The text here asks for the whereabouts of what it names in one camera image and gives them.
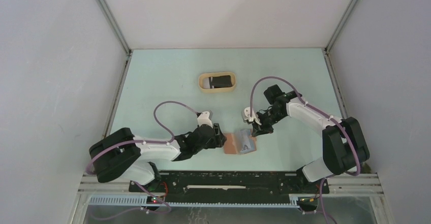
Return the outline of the black credit card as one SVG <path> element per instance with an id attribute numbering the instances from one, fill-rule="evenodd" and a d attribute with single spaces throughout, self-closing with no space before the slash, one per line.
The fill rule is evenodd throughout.
<path id="1" fill-rule="evenodd" d="M 233 86 L 230 75 L 213 77 L 212 82 L 213 82 L 214 88 L 229 88 Z"/>

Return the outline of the beige oval tray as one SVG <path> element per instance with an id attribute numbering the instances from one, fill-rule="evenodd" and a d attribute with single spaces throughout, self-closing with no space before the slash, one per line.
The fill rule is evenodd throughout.
<path id="1" fill-rule="evenodd" d="M 203 93 L 226 93 L 236 88 L 236 76 L 233 72 L 204 73 L 198 78 L 198 85 Z"/>

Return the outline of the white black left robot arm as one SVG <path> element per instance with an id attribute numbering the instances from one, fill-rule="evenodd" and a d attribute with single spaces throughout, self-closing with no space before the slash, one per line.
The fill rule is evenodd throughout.
<path id="1" fill-rule="evenodd" d="M 89 148 L 91 162 L 86 171 L 96 175 L 99 183 L 123 178 L 152 192 L 162 182 L 156 160 L 185 161 L 204 149 L 222 148 L 226 141 L 217 123 L 200 125 L 172 142 L 145 141 L 124 127 Z"/>

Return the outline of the aluminium frame rail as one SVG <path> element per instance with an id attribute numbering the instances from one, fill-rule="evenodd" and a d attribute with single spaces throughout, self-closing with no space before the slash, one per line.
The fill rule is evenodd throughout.
<path id="1" fill-rule="evenodd" d="M 131 56 L 132 49 L 128 45 L 128 43 L 125 39 L 125 36 L 122 33 L 121 28 L 120 28 L 118 22 L 116 21 L 107 1 L 106 0 L 96 0 L 96 2 L 98 3 L 100 10 L 104 14 L 104 16 L 105 16 L 110 28 L 112 29 L 115 37 L 117 38 L 117 40 L 121 44 L 122 49 L 124 50 L 125 54 L 127 56 Z"/>

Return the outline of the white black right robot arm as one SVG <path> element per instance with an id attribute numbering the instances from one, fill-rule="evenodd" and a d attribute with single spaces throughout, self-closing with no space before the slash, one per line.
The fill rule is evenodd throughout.
<path id="1" fill-rule="evenodd" d="M 286 117 L 295 118 L 322 139 L 322 157 L 297 170 L 296 187 L 310 192 L 316 181 L 345 172 L 360 172 L 361 163 L 370 158 L 360 123 L 353 117 L 340 118 L 313 107 L 296 91 L 283 92 L 278 85 L 264 91 L 270 106 L 261 112 L 251 107 L 243 111 L 243 119 L 252 125 L 252 136 L 271 134 L 273 126 Z"/>

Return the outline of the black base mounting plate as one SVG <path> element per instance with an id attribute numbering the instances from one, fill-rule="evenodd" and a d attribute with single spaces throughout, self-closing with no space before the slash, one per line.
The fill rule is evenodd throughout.
<path id="1" fill-rule="evenodd" d="M 329 193 L 328 183 L 302 182 L 289 171 L 161 171 L 153 194 L 171 204 L 293 204 L 290 198 Z"/>

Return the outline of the orange leather card holder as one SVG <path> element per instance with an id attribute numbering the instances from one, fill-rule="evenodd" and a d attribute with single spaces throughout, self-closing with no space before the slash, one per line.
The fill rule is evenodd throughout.
<path id="1" fill-rule="evenodd" d="M 238 130 L 226 133 L 226 142 L 223 146 L 225 154 L 243 155 L 257 150 L 256 138 L 252 137 L 251 129 Z"/>

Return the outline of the white striped credit card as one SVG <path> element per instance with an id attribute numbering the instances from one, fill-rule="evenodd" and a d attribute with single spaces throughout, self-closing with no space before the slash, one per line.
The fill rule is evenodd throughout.
<path id="1" fill-rule="evenodd" d="M 207 77 L 203 80 L 203 82 L 204 82 L 203 85 L 204 85 L 205 89 L 213 89 L 214 88 L 212 80 L 213 80 L 213 77 Z"/>

